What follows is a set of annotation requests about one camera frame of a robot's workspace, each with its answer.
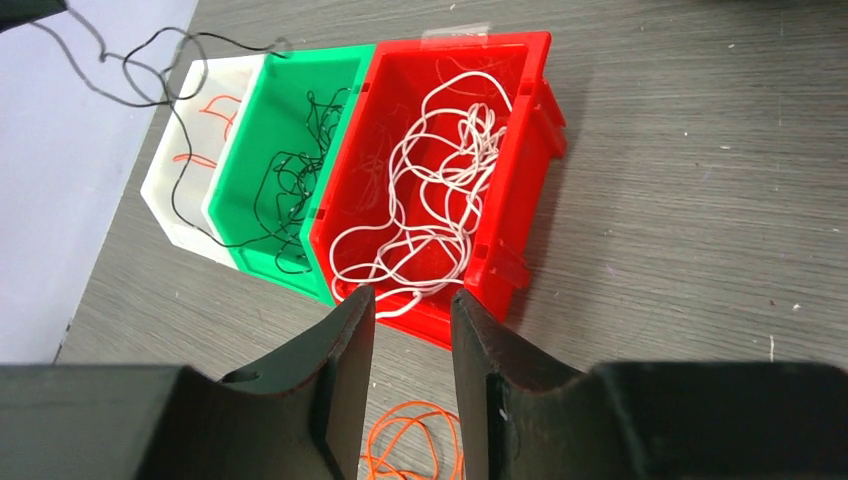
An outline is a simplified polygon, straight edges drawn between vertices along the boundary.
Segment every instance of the tangled black cord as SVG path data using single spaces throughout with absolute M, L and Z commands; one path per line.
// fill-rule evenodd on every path
M 275 42 L 270 44 L 270 45 L 267 45 L 267 46 L 264 46 L 264 47 L 252 47 L 252 46 L 248 46 L 248 45 L 244 45 L 242 43 L 239 43 L 238 41 L 233 40 L 233 39 L 228 38 L 228 37 L 225 37 L 223 35 L 218 35 L 216 33 L 211 33 L 211 32 L 189 33 L 187 31 L 182 30 L 182 29 L 177 28 L 177 27 L 164 27 L 164 28 L 157 30 L 147 41 L 143 42 L 142 44 L 140 44 L 137 47 L 135 47 L 134 49 L 132 49 L 127 55 L 122 56 L 122 55 L 119 55 L 119 54 L 116 54 L 114 52 L 110 52 L 110 51 L 107 50 L 106 42 L 103 39 L 103 36 L 94 27 L 94 25 L 92 25 L 91 22 L 89 22 L 85 17 L 80 15 L 79 12 L 77 12 L 75 9 L 73 9 L 70 6 L 67 7 L 67 12 L 74 19 L 76 19 L 97 41 L 99 48 L 100 48 L 100 53 L 98 54 L 98 60 L 100 61 L 100 63 L 105 63 L 109 59 L 118 60 L 118 61 L 121 62 L 121 69 L 123 71 L 124 77 L 127 80 L 127 83 L 130 85 L 130 87 L 133 89 L 133 91 L 135 91 L 142 99 L 144 99 L 144 102 L 133 102 L 133 101 L 125 100 L 125 99 L 120 98 L 117 95 L 114 95 L 110 92 L 107 92 L 107 91 L 101 89 L 100 87 L 98 87 L 97 85 L 95 85 L 88 78 L 88 76 L 82 71 L 82 69 L 80 68 L 76 59 L 74 58 L 73 54 L 71 53 L 70 48 L 68 47 L 67 43 L 64 41 L 64 39 L 55 30 L 45 26 L 44 24 L 42 24 L 41 22 L 38 22 L 38 21 L 30 22 L 30 25 L 32 25 L 33 27 L 36 27 L 36 28 L 44 31 L 44 32 L 48 33 L 51 37 L 53 37 L 53 39 L 56 41 L 56 43 L 61 48 L 65 57 L 68 59 L 68 62 L 71 65 L 71 68 L 73 68 L 76 75 L 85 83 L 85 85 L 88 87 L 89 90 L 91 90 L 92 92 L 97 93 L 98 95 L 101 95 L 105 98 L 108 98 L 109 100 L 112 100 L 116 103 L 119 103 L 119 104 L 127 106 L 127 107 L 131 107 L 131 108 L 148 108 L 148 107 L 168 106 L 168 108 L 171 111 L 171 114 L 179 122 L 180 128 L 182 129 L 183 136 L 184 136 L 185 141 L 186 141 L 186 146 L 187 146 L 187 149 L 188 149 L 188 156 L 186 158 L 185 163 L 183 164 L 182 169 L 180 170 L 179 175 L 177 176 L 176 181 L 174 182 L 173 189 L 171 190 L 170 201 L 171 201 L 171 209 L 174 211 L 174 214 L 182 222 L 184 222 L 186 225 L 188 225 L 188 226 L 194 228 L 195 230 L 201 232 L 206 237 L 208 237 L 213 242 L 215 242 L 217 245 L 219 245 L 223 248 L 240 248 L 240 247 L 250 245 L 252 243 L 267 240 L 269 238 L 276 238 L 276 239 L 278 239 L 282 242 L 281 247 L 280 247 L 280 249 L 279 249 L 279 251 L 276 255 L 276 258 L 275 258 L 275 263 L 276 263 L 277 267 L 280 269 L 281 272 L 286 273 L 286 274 L 298 274 L 298 273 L 307 273 L 307 272 L 311 271 L 311 269 L 309 269 L 308 267 L 306 269 L 302 270 L 302 271 L 285 270 L 280 265 L 280 259 L 282 258 L 283 254 L 287 251 L 287 249 L 290 249 L 290 248 L 299 248 L 300 249 L 300 251 L 297 252 L 296 255 L 294 255 L 295 258 L 297 258 L 298 260 L 302 260 L 302 259 L 305 258 L 305 254 L 303 253 L 303 245 L 300 243 L 300 241 L 297 237 L 297 232 L 300 230 L 300 227 L 303 225 L 303 220 L 305 218 L 305 216 L 304 216 L 305 207 L 308 204 L 309 199 L 312 197 L 312 193 L 313 193 L 307 187 L 309 185 L 311 185 L 312 188 L 314 188 L 315 181 L 317 180 L 318 173 L 320 172 L 321 167 L 323 166 L 324 159 L 326 157 L 327 150 L 329 149 L 329 145 L 330 145 L 330 142 L 332 140 L 333 134 L 335 133 L 335 130 L 338 127 L 338 115 L 341 113 L 341 110 L 343 109 L 344 104 L 338 103 L 337 99 L 342 92 L 349 91 L 350 89 L 348 89 L 348 88 L 339 89 L 336 92 L 336 94 L 333 95 L 330 102 L 326 103 L 326 104 L 318 103 L 315 100 L 315 94 L 313 92 L 310 91 L 310 92 L 307 93 L 307 101 L 310 102 L 310 104 L 311 104 L 311 110 L 310 110 L 309 116 L 307 117 L 306 124 L 307 124 L 307 129 L 309 130 L 309 133 L 312 135 L 312 137 L 315 139 L 316 144 L 318 145 L 318 155 L 317 156 L 311 156 L 311 155 L 308 155 L 306 153 L 294 154 L 294 153 L 284 152 L 284 151 L 280 151 L 276 155 L 274 155 L 274 157 L 272 157 L 271 161 L 269 162 L 268 170 L 266 171 L 266 175 L 265 175 L 265 180 L 263 181 L 262 185 L 260 185 L 259 190 L 257 191 L 256 200 L 254 201 L 254 205 L 253 205 L 254 215 L 256 216 L 256 219 L 259 222 L 262 229 L 266 232 L 266 235 L 262 235 L 262 236 L 259 236 L 259 237 L 256 237 L 256 238 L 251 238 L 249 240 L 245 240 L 245 241 L 240 242 L 240 243 L 232 243 L 232 244 L 223 243 L 223 242 L 219 241 L 217 238 L 215 238 L 215 236 L 212 235 L 211 233 L 207 232 L 203 228 L 197 226 L 196 224 L 194 224 L 193 222 L 191 222 L 190 220 L 185 218 L 179 212 L 179 209 L 176 206 L 177 189 L 179 188 L 180 183 L 182 182 L 183 178 L 185 177 L 185 172 L 188 169 L 188 166 L 192 163 L 192 158 L 193 158 L 193 154 L 194 154 L 192 144 L 191 144 L 191 138 L 189 137 L 188 129 L 186 128 L 185 121 L 180 116 L 180 114 L 176 111 L 176 102 L 182 101 L 182 100 L 190 100 L 190 99 L 196 97 L 200 93 L 200 91 L 203 89 L 203 87 L 206 83 L 206 79 L 209 76 L 208 57 L 206 56 L 206 52 L 203 48 L 203 45 L 200 43 L 198 38 L 202 38 L 202 37 L 215 38 L 215 39 L 222 40 L 224 42 L 230 43 L 231 45 L 234 45 L 234 46 L 241 48 L 243 50 L 247 50 L 247 51 L 250 51 L 250 52 L 265 52 L 265 53 L 268 53 L 269 55 L 273 55 L 273 56 L 275 56 L 277 58 L 281 58 L 281 59 L 287 59 L 288 57 L 286 56 L 285 53 L 278 53 L 275 50 L 280 49 L 280 47 L 282 46 L 281 50 L 283 52 L 289 52 L 291 50 L 291 43 L 285 37 L 278 37 L 275 40 Z M 145 47 L 147 47 L 148 45 L 153 43 L 153 41 L 155 41 L 156 38 L 158 38 L 161 34 L 163 34 L 165 32 L 176 32 L 176 33 L 183 36 L 182 40 L 180 40 L 180 43 L 177 47 L 177 55 L 175 56 L 174 61 L 169 66 L 162 69 L 161 71 L 157 71 L 155 68 L 153 68 L 153 67 L 151 67 L 151 66 L 149 66 L 145 63 L 139 62 L 137 60 L 133 60 L 133 57 L 136 54 L 138 54 Z M 178 93 L 171 90 L 170 86 L 168 85 L 167 80 L 165 79 L 165 76 L 170 71 L 172 71 L 174 69 L 174 67 L 180 62 L 180 60 L 182 58 L 182 54 L 185 50 L 185 47 L 189 43 L 193 44 L 197 48 L 200 59 L 203 62 L 203 73 L 201 75 L 201 79 L 200 79 L 200 82 L 197 85 L 197 88 L 192 93 L 190 93 L 188 95 L 180 96 Z M 134 67 L 141 68 L 142 70 L 144 70 L 144 71 L 150 73 L 151 75 L 153 75 L 154 77 L 156 77 L 157 81 L 159 82 L 160 86 L 162 87 L 162 91 L 164 92 L 165 99 L 164 100 L 156 100 L 156 99 L 148 96 L 139 87 L 138 83 L 133 78 L 133 76 L 130 72 L 130 69 L 129 69 L 130 65 L 132 65 Z M 275 165 L 275 162 L 277 162 L 277 160 L 281 157 L 283 158 L 283 160 L 281 160 L 278 164 Z M 292 163 L 294 160 L 297 160 L 298 162 L 300 162 L 300 165 L 301 165 L 300 168 L 294 168 L 294 166 L 293 166 L 294 164 Z M 261 197 L 261 194 L 262 194 L 262 190 L 265 186 L 265 183 L 267 183 L 267 179 L 268 179 L 268 177 L 270 176 L 271 173 L 276 175 L 276 177 L 277 177 L 276 184 L 277 184 L 278 188 L 280 189 L 279 193 L 277 193 L 277 196 L 276 196 L 278 219 L 277 219 L 277 222 L 276 222 L 277 225 L 274 228 L 268 228 L 265 225 L 265 222 L 263 222 L 261 220 L 260 215 L 259 215 L 260 197 Z M 286 176 L 289 177 L 289 180 L 290 180 L 289 182 L 284 181 L 284 177 L 286 177 Z M 296 197 L 297 201 L 295 202 L 294 206 L 291 207 L 288 211 L 283 212 L 281 202 L 284 199 L 287 199 L 287 198 L 292 197 L 292 196 Z

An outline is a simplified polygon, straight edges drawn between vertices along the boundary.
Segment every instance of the red plastic box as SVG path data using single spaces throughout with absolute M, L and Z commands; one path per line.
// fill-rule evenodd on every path
M 484 71 L 506 89 L 513 102 L 511 114 L 495 86 L 479 77 L 440 93 L 431 107 L 467 109 L 485 102 L 498 114 L 497 127 L 507 125 L 484 198 L 480 227 L 473 238 L 472 260 L 463 278 L 465 288 L 499 321 L 505 320 L 513 290 L 527 286 L 530 280 L 523 252 L 548 164 L 552 157 L 563 156 L 566 147 L 565 119 L 543 77 L 550 43 L 549 33 L 534 32 L 378 44 L 311 232 L 328 285 L 333 280 L 330 246 L 336 237 L 350 227 L 380 225 L 388 219 L 389 155 L 420 116 L 424 96 L 462 72 Z M 455 137 L 456 123 L 437 120 L 433 131 Z M 440 142 L 428 142 L 416 147 L 410 158 L 435 168 L 446 155 L 444 148 Z M 402 202 L 410 223 L 428 223 L 430 215 L 417 194 L 420 180 L 411 175 L 404 180 L 406 184 L 399 184 L 398 190 L 409 192 Z M 464 201 L 458 195 L 452 198 Z M 336 249 L 337 267 L 372 261 L 377 248 L 393 234 L 388 230 L 351 234 Z M 404 265 L 400 273 L 407 278 L 426 278 L 428 273 L 440 275 L 452 264 L 434 245 Z M 354 287 L 341 284 L 340 292 L 346 295 Z M 375 285 L 378 295 L 394 287 L 389 281 Z M 447 287 L 408 313 L 380 322 L 449 349 L 451 297 L 457 288 Z M 395 310 L 408 299 L 389 297 L 378 304 L 377 311 Z

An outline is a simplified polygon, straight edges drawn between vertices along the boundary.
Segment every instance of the orange cord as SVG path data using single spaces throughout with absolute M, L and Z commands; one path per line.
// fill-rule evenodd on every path
M 422 413 L 414 417 L 398 416 L 395 418 L 390 418 L 397 412 L 400 412 L 401 410 L 410 407 L 424 407 L 430 409 L 431 411 Z M 459 434 L 457 432 L 457 427 L 459 426 L 459 417 L 434 403 L 424 401 L 412 401 L 401 403 L 400 405 L 392 408 L 391 410 L 383 414 L 383 416 L 380 417 L 379 420 L 377 420 L 377 423 L 375 423 L 374 426 L 371 427 L 371 431 L 368 433 L 368 440 L 365 445 L 365 455 L 362 455 L 360 457 L 368 462 L 368 480 L 376 480 L 378 478 L 394 478 L 396 480 L 435 480 L 439 478 L 439 457 L 436 453 L 436 446 L 433 443 L 433 435 L 430 433 L 430 430 L 422 421 L 426 418 L 435 416 L 441 416 L 442 418 L 447 420 L 448 425 L 450 426 L 451 434 L 453 435 L 454 467 L 451 471 L 451 475 L 449 478 L 450 480 L 463 480 L 465 478 L 465 473 L 463 470 L 465 457 L 463 456 L 462 449 L 459 446 Z M 386 428 L 396 423 L 403 423 L 403 426 L 392 437 L 392 440 L 386 447 L 386 451 L 383 452 L 380 457 L 376 457 L 374 454 L 372 454 L 372 447 L 374 443 L 377 441 L 377 438 L 379 438 L 380 435 L 386 430 Z M 393 467 L 392 465 L 389 465 L 386 460 L 389 454 L 391 454 L 394 447 L 397 445 L 400 438 L 403 436 L 403 434 L 412 426 L 417 426 L 421 429 L 422 432 L 424 432 L 424 435 L 427 437 L 427 443 L 430 445 L 430 454 L 433 458 L 433 476 L 431 477 L 425 477 L 409 470 L 400 470 L 398 468 Z
M 182 162 L 184 160 L 188 160 L 187 153 L 181 153 L 172 159 L 172 161 L 175 163 Z M 191 154 L 191 161 L 203 167 L 215 168 L 218 166 L 218 164 L 215 163 L 214 160 L 206 158 L 203 155 L 198 155 L 196 153 Z
M 209 100 L 209 103 L 205 107 L 201 108 L 199 111 L 200 111 L 200 113 L 208 113 L 209 115 L 214 115 L 218 118 L 222 118 L 227 122 L 227 126 L 226 126 L 226 128 L 224 128 L 224 141 L 226 142 L 227 136 L 230 134 L 230 128 L 233 126 L 233 121 L 235 120 L 236 115 L 238 114 L 238 109 L 236 109 L 236 111 L 233 113 L 233 115 L 231 117 L 228 117 L 228 116 L 226 116 L 226 115 L 224 115 L 220 112 L 215 112 L 215 111 L 210 110 L 212 108 L 212 105 L 222 98 L 226 98 L 227 100 L 232 100 L 236 103 L 241 103 L 241 100 L 239 100 L 238 98 L 236 98 L 232 95 L 218 95 L 217 97 L 214 97 L 212 100 Z

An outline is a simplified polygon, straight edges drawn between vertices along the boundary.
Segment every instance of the white cord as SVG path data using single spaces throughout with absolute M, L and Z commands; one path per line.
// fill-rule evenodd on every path
M 424 97 L 421 102 L 421 118 L 409 127 L 406 136 L 395 146 L 389 157 L 389 220 L 383 225 L 349 228 L 336 237 L 330 246 L 330 266 L 334 275 L 330 290 L 332 290 L 336 299 L 343 300 L 337 289 L 339 281 L 364 285 L 391 280 L 397 283 L 399 287 L 378 295 L 378 302 L 398 294 L 409 293 L 412 297 L 406 305 L 397 310 L 377 313 L 377 318 L 391 318 L 405 314 L 415 307 L 422 298 L 434 295 L 450 284 L 462 285 L 459 276 L 465 272 L 471 260 L 471 236 L 477 231 L 480 224 L 480 214 L 483 209 L 482 195 L 489 188 L 489 178 L 495 169 L 495 161 L 499 153 L 498 147 L 506 133 L 506 127 L 501 127 L 493 132 L 496 121 L 495 112 L 483 103 L 475 103 L 465 111 L 454 108 L 439 108 L 429 112 L 427 111 L 427 104 L 439 92 L 470 77 L 481 77 L 492 82 L 500 92 L 507 109 L 512 112 L 512 104 L 503 86 L 491 75 L 484 72 L 471 71 L 457 75 L 436 87 Z M 439 115 L 459 117 L 457 120 L 459 144 L 439 135 L 427 133 L 428 121 Z M 421 165 L 413 165 L 409 159 L 409 153 L 420 139 L 438 140 L 455 151 L 445 157 L 438 170 L 434 171 Z M 468 157 L 471 161 L 467 167 L 451 166 L 455 160 Z M 433 225 L 410 226 L 406 224 L 406 210 L 398 200 L 397 185 L 401 177 L 407 173 L 421 179 L 418 196 L 421 205 L 433 217 Z M 427 200 L 426 189 L 431 184 L 442 185 L 448 189 L 445 193 L 444 216 L 438 214 Z M 458 219 L 453 214 L 454 212 L 450 210 L 450 199 L 454 193 L 464 195 L 467 200 L 466 207 Z M 393 226 L 397 227 L 397 233 L 377 249 L 372 262 L 352 265 L 343 270 L 336 267 L 335 250 L 343 238 L 354 232 L 382 231 Z M 438 243 L 453 262 L 450 271 L 442 277 L 426 280 L 410 280 L 398 273 L 403 265 L 433 242 Z M 394 250 L 403 250 L 406 254 L 394 266 L 389 267 L 384 257 Z M 369 269 L 367 276 L 360 278 L 351 274 L 354 270 L 366 268 Z

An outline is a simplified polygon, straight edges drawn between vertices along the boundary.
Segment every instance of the white bin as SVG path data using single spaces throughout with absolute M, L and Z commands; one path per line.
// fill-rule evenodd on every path
M 253 93 L 264 59 L 265 54 L 208 60 L 209 74 L 200 93 L 175 105 L 175 110 L 185 122 L 191 139 L 193 160 L 180 180 L 174 203 L 183 217 L 219 241 L 221 237 L 204 211 L 204 205 L 208 205 L 208 199 L 205 197 L 214 191 L 210 187 L 213 186 L 215 168 L 230 150 L 241 123 L 241 112 Z M 203 63 L 196 60 L 189 68 L 180 96 L 194 92 L 202 75 Z M 228 118 L 233 119 L 229 127 Z M 227 248 L 188 226 L 179 219 L 171 206 L 171 192 L 182 171 L 187 153 L 188 148 L 180 123 L 176 116 L 171 114 L 162 141 L 159 142 L 156 155 L 147 171 L 147 177 L 141 186 L 141 196 L 171 243 L 236 268 Z

